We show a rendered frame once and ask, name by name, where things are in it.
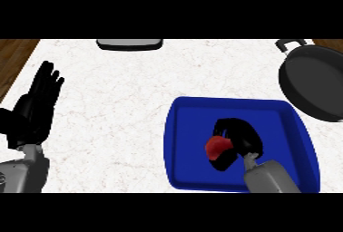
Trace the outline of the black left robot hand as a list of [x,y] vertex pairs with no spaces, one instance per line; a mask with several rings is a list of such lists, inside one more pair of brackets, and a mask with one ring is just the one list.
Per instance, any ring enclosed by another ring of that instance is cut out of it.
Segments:
[[40,145],[51,135],[51,125],[65,78],[45,61],[39,67],[29,93],[17,101],[14,110],[0,108],[0,134],[8,136],[8,147]]

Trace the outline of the blue tray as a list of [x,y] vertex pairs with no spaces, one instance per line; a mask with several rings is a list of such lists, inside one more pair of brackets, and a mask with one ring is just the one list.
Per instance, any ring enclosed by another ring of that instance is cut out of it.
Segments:
[[286,101],[202,97],[175,99],[165,124],[165,166],[178,189],[246,192],[241,160],[228,170],[215,170],[206,153],[219,119],[240,118],[256,129],[265,154],[259,162],[275,160],[287,169],[304,192],[321,190],[317,153],[302,119]]

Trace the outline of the grey and black appliance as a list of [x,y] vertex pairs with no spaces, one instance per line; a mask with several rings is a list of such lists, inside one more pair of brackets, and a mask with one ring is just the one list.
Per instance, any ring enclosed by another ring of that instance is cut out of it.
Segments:
[[110,51],[150,51],[163,47],[163,39],[98,39],[101,49]]

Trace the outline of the red pear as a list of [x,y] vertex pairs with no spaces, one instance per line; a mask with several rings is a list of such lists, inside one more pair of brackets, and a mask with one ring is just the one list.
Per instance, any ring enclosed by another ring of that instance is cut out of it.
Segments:
[[213,136],[206,144],[207,158],[216,160],[222,153],[234,147],[230,139],[224,136]]

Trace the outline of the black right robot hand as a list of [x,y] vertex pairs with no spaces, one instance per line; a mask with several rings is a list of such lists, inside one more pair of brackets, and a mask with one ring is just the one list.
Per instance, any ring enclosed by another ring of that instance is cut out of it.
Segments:
[[244,157],[249,153],[258,153],[258,158],[264,156],[264,141],[247,121],[238,118],[218,119],[213,136],[224,136],[234,144],[234,147],[222,153],[216,160],[209,160],[215,170],[227,171],[237,158]]

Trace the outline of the dark grey pot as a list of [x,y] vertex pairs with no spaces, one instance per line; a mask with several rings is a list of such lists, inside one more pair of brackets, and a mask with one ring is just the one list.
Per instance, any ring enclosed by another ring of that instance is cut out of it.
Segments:
[[278,39],[286,60],[278,84],[295,107],[321,121],[343,122],[343,53],[304,39]]

